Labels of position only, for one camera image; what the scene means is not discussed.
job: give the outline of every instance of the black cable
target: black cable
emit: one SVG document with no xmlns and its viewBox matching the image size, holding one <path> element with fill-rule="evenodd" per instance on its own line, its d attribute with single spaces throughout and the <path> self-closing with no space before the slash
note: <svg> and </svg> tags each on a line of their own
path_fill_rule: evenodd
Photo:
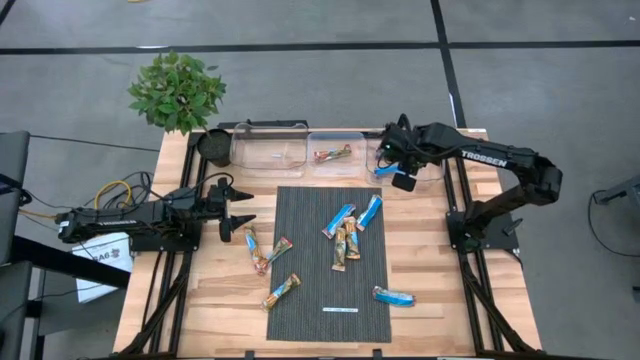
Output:
<svg viewBox="0 0 640 360">
<path fill-rule="evenodd" d="M 504 249 L 504 251 L 506 251 L 507 254 L 511 255 L 514 259 L 516 259 L 516 261 L 520 263 L 520 267 L 524 269 L 524 264 L 522 264 L 522 259 L 520 259 L 520 256 L 516 255 L 511 249 Z"/>
<path fill-rule="evenodd" d="M 138 201 L 138 198 L 140 197 L 140 195 L 142 195 L 142 194 L 144 194 L 144 193 L 145 193 L 145 190 L 144 190 L 144 188 L 142 187 L 142 185 L 134 185 L 134 186 L 132 186 L 132 187 L 131 187 L 131 191 L 132 191 L 132 193 L 133 193 L 133 190 L 135 190 L 135 189 L 142 189 L 142 192 L 141 192 L 141 193 L 139 193 L 138 195 L 136 195 L 135 197 L 132 197 L 132 198 L 131 198 L 131 203 L 132 203 L 134 206 L 138 204 L 138 202 L 137 202 L 137 201 Z M 115 203 L 115 200 L 119 199 L 119 198 L 120 198 L 121 196 L 123 196 L 123 195 L 126 195 L 126 194 L 127 194 L 127 192 L 128 192 L 127 190 L 123 190 L 123 191 L 121 191 L 120 193 L 118 193 L 118 194 L 116 194 L 116 195 L 112 196 L 109 200 L 107 200 L 107 202 L 102 206 L 102 208 L 103 208 L 103 209 L 109 209 L 109 208 L 111 208 L 111 206 L 113 206 L 113 204 Z"/>
<path fill-rule="evenodd" d="M 126 236 L 126 237 L 123 237 L 123 238 L 120 238 L 120 239 L 116 239 L 116 240 L 108 241 L 108 242 L 106 242 L 106 243 L 102 243 L 102 244 L 98 244 L 98 245 L 85 246 L 83 250 L 80 250 L 80 249 L 78 249 L 78 250 L 71 250 L 70 252 L 72 252 L 72 253 L 73 253 L 73 252 L 76 252 L 76 251 L 84 251 L 85 249 L 92 249 L 92 248 L 94 248 L 94 247 L 98 247 L 98 246 L 105 246 L 105 245 L 109 245 L 109 244 L 117 243 L 117 242 L 124 241 L 124 240 L 129 240 L 129 237 L 128 237 L 128 236 Z"/>
<path fill-rule="evenodd" d="M 94 286 L 90 286 L 90 287 L 83 288 L 83 289 L 69 290 L 69 291 L 65 291 L 63 293 L 59 293 L 59 294 L 42 295 L 42 296 L 38 296 L 37 298 L 35 298 L 33 300 L 27 300 L 27 301 L 23 302 L 22 304 L 16 306 L 13 310 L 9 311 L 9 313 L 4 318 L 2 318 L 2 320 L 0 320 L 0 324 L 2 324 L 8 317 L 13 315 L 14 312 L 20 310 L 23 306 L 27 306 L 29 301 L 38 301 L 38 300 L 42 300 L 42 299 L 47 298 L 47 297 L 65 296 L 65 295 L 73 294 L 73 293 L 76 293 L 76 292 L 79 292 L 79 291 L 91 290 L 91 289 L 97 288 L 98 286 L 103 286 L 103 284 L 94 285 Z"/>
<path fill-rule="evenodd" d="M 129 174 L 129 175 L 127 175 L 127 176 L 123 177 L 122 179 L 120 179 L 120 181 L 126 181 L 126 180 L 127 180 L 127 179 L 129 179 L 130 177 L 132 177 L 132 176 L 134 176 L 134 175 L 137 175 L 137 174 L 140 174 L 140 173 L 147 173 L 147 174 L 151 174 L 151 175 L 153 175 L 153 173 L 150 173 L 150 172 L 148 172 L 148 171 L 135 171 L 135 172 L 132 172 L 131 174 Z M 112 191 L 112 190 L 113 190 L 113 189 L 115 189 L 116 187 L 118 187 L 118 184 L 113 184 L 113 185 L 111 185 L 111 187 L 110 187 L 110 188 L 106 189 L 106 190 L 102 193 L 102 196 L 104 196 L 104 195 L 108 194 L 110 191 Z M 94 197 L 92 197 L 91 199 L 89 199 L 89 201 L 85 202 L 82 206 L 87 206 L 87 205 L 89 205 L 89 204 L 90 204 L 90 203 L 91 203 L 95 198 L 96 198 L 95 196 L 94 196 Z"/>
<path fill-rule="evenodd" d="M 609 252 L 613 254 L 626 256 L 626 257 L 640 257 L 640 254 L 625 254 L 625 253 L 621 253 L 619 251 L 615 251 L 611 249 L 610 247 L 605 245 L 605 243 L 603 243 L 602 240 L 600 240 L 600 238 L 598 237 L 598 234 L 596 234 L 596 231 L 593 229 L 593 223 L 591 221 L 591 204 L 593 204 L 593 202 L 595 201 L 596 194 L 599 194 L 601 192 L 604 192 L 604 190 L 596 190 L 591 193 L 591 196 L 589 196 L 589 205 L 587 205 L 587 221 L 589 223 L 589 230 L 591 230 L 591 234 L 596 239 L 596 241 L 599 242 L 600 245 L 602 245 L 603 248 L 607 249 Z"/>
<path fill-rule="evenodd" d="M 79 242 L 78 244 L 80 244 L 80 246 L 82 247 L 82 250 L 84 250 L 84 252 L 86 252 L 86 253 L 87 253 L 87 255 L 89 255 L 89 259 L 90 259 L 90 260 L 96 260 L 96 259 L 91 255 L 91 253 L 89 252 L 89 250 L 87 250 L 87 248 L 86 248 L 86 247 L 84 247 L 84 244 L 83 244 L 83 243 Z"/>
<path fill-rule="evenodd" d="M 41 203 L 42 205 L 48 206 L 52 209 L 73 209 L 73 206 L 63 206 L 63 205 L 51 205 L 46 201 L 41 200 L 39 197 L 35 196 L 34 193 L 32 193 L 29 190 L 23 189 L 24 192 L 26 192 L 27 194 L 31 195 L 32 198 L 36 199 L 36 201 L 38 201 L 39 203 Z"/>
<path fill-rule="evenodd" d="M 142 188 L 145 189 L 147 191 L 147 193 L 153 194 L 158 199 L 164 200 L 164 201 L 170 200 L 170 199 L 167 199 L 164 196 L 158 194 L 157 192 L 151 190 L 151 178 L 149 177 L 148 174 L 140 174 L 140 184 L 142 184 L 141 185 Z"/>
<path fill-rule="evenodd" d="M 45 225 L 45 224 L 41 223 L 40 221 L 38 221 L 38 220 L 36 220 L 36 219 L 34 219 L 34 218 L 30 217 L 29 215 L 25 215 L 25 214 L 19 214 L 19 215 L 22 215 L 22 216 L 24 216 L 25 218 L 27 218 L 27 220 L 32 221 L 32 222 L 34 222 L 34 223 L 36 223 L 36 224 L 38 224 L 38 225 L 40 225 L 40 226 L 42 226 L 42 227 L 45 227 L 45 228 L 47 228 L 47 229 L 49 229 L 49 230 L 51 230 L 51 231 L 55 231 L 56 233 L 58 232 L 58 229 L 55 229 L 55 228 L 53 228 L 53 227 L 51 227 L 51 226 L 49 226 L 49 225 Z"/>
<path fill-rule="evenodd" d="M 211 175 L 205 177 L 204 179 L 198 181 L 198 183 L 196 183 L 191 189 L 189 189 L 189 191 L 184 193 L 182 196 L 175 198 L 174 200 L 179 200 L 179 199 L 184 199 L 184 198 L 189 197 L 189 195 L 192 192 L 196 191 L 200 187 L 200 185 L 204 184 L 207 180 L 209 180 L 209 179 L 211 179 L 213 177 L 216 177 L 216 176 L 220 176 L 220 175 L 225 175 L 225 176 L 227 176 L 227 177 L 229 177 L 231 179 L 231 182 L 229 184 L 227 184 L 226 188 L 223 189 L 223 190 L 227 190 L 228 188 L 231 187 L 231 185 L 233 185 L 233 182 L 234 182 L 235 179 L 233 178 L 233 175 L 231 175 L 229 173 L 219 172 L 219 173 L 211 174 Z"/>
<path fill-rule="evenodd" d="M 376 163 L 376 168 L 378 168 L 378 169 L 388 169 L 388 168 L 390 168 L 393 164 L 395 164 L 395 163 L 390 163 L 390 162 L 388 162 L 388 161 L 387 161 L 387 165 L 385 165 L 384 167 L 382 167 L 382 166 L 380 166 L 380 160 L 382 160 L 383 158 L 384 158 L 384 156 L 380 156 L 380 157 L 378 158 L 378 162 Z"/>
<path fill-rule="evenodd" d="M 156 284 L 156 273 L 158 272 L 158 265 L 160 265 L 160 259 L 162 259 L 162 251 L 158 252 L 158 257 L 156 257 L 156 263 L 153 265 L 153 273 L 151 275 L 151 285 L 149 286 L 149 294 L 147 295 L 147 303 L 144 305 L 144 314 L 142 315 L 142 328 L 140 331 L 144 330 L 144 325 L 147 322 L 147 314 L 149 313 L 149 303 L 151 302 L 151 295 L 153 294 L 153 287 Z"/>
</svg>

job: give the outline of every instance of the white paper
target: white paper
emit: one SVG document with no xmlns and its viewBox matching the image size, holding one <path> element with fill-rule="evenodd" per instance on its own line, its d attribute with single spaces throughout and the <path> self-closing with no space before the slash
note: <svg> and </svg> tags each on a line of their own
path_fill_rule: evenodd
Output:
<svg viewBox="0 0 640 360">
<path fill-rule="evenodd" d="M 129 235 L 126 233 L 112 233 L 97 236 L 85 242 L 83 245 L 86 251 L 82 246 L 75 246 L 72 249 L 73 254 L 87 259 L 93 258 L 105 265 L 113 266 L 127 272 L 132 271 L 133 261 L 129 255 Z M 117 289 L 109 285 L 97 285 L 100 284 L 83 279 L 76 279 L 76 286 L 79 290 L 78 302 L 84 304 Z"/>
</svg>

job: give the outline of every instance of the gray carpet mat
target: gray carpet mat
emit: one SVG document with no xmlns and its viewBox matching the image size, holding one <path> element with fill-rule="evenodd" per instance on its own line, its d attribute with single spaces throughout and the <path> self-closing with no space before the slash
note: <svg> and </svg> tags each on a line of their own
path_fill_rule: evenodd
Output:
<svg viewBox="0 0 640 360">
<path fill-rule="evenodd" d="M 382 207 L 365 231 L 358 232 L 361 259 L 347 259 L 345 272 L 331 270 L 335 241 L 321 232 L 343 205 L 355 204 L 357 217 L 374 194 L 381 195 L 381 190 L 278 188 L 274 242 L 284 236 L 293 248 L 274 262 L 271 291 L 292 273 L 302 284 L 279 299 L 269 313 L 267 340 L 391 342 L 389 307 L 371 294 L 376 285 L 387 288 Z"/>
</svg>

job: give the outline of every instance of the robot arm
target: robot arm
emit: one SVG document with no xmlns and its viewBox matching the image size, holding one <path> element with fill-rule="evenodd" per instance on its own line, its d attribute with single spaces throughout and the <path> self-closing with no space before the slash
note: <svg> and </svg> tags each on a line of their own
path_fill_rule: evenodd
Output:
<svg viewBox="0 0 640 360">
<path fill-rule="evenodd" d="M 433 123 L 411 129 L 402 114 L 397 124 L 388 124 L 383 133 L 379 156 L 398 163 L 392 184 L 413 191 L 418 170 L 427 164 L 460 157 L 512 171 L 519 185 L 483 202 L 474 201 L 465 211 L 465 230 L 472 237 L 484 238 L 484 230 L 497 216 L 526 204 L 546 205 L 558 200 L 562 172 L 538 153 L 460 134 L 453 127 Z"/>
<path fill-rule="evenodd" d="M 255 215 L 230 216 L 227 201 L 240 201 L 253 198 L 228 186 L 227 179 L 218 179 L 212 185 L 206 198 L 196 197 L 197 192 L 191 188 L 177 189 L 163 199 L 149 201 L 131 208 L 122 209 L 88 209 L 76 208 L 56 216 L 56 224 L 60 226 L 58 238 L 65 243 L 86 241 L 97 235 L 125 232 L 132 240 L 132 250 L 144 251 L 136 241 L 153 243 L 157 246 L 144 245 L 149 250 L 159 249 L 161 242 L 173 243 L 173 248 L 181 248 L 180 243 L 188 241 L 199 230 L 198 226 L 207 220 L 220 220 L 220 238 L 228 242 L 231 232 L 244 223 L 255 218 Z"/>
</svg>

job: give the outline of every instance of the black plant pot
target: black plant pot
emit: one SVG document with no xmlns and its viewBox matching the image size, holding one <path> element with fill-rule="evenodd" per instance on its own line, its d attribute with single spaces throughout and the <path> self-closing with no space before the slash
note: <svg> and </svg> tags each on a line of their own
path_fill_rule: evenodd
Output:
<svg viewBox="0 0 640 360">
<path fill-rule="evenodd" d="M 206 133 L 200 135 L 196 144 L 200 156 L 217 167 L 231 164 L 231 135 L 222 129 L 212 129 L 208 133 L 209 136 Z"/>
</svg>

